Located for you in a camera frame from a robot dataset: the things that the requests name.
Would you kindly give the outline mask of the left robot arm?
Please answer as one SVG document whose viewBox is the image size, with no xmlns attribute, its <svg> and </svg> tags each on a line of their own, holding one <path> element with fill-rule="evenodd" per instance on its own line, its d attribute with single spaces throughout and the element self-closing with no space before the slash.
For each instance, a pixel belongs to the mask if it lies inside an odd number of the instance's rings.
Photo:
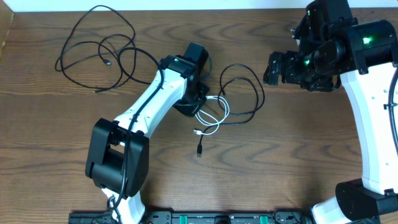
<svg viewBox="0 0 398 224">
<path fill-rule="evenodd" d="M 187 117 L 205 104 L 209 88 L 200 81 L 209 54 L 190 43 L 183 55 L 156 62 L 154 80 L 138 100 L 114 120 L 93 127 L 85 174 L 107 196 L 108 212 L 90 223 L 139 223 L 145 214 L 140 189 L 149 170 L 149 140 L 171 108 Z"/>
</svg>

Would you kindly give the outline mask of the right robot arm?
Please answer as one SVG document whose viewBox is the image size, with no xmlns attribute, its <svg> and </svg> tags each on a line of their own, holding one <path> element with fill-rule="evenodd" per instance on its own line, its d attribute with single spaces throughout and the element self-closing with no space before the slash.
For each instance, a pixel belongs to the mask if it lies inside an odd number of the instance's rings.
<svg viewBox="0 0 398 224">
<path fill-rule="evenodd" d="M 343 87 L 354 114 L 363 173 L 336 185 L 302 222 L 379 221 L 397 211 L 397 35 L 386 20 L 360 24 L 346 0 L 315 0 L 292 30 L 299 50 L 274 52 L 264 82 L 308 91 Z"/>
</svg>

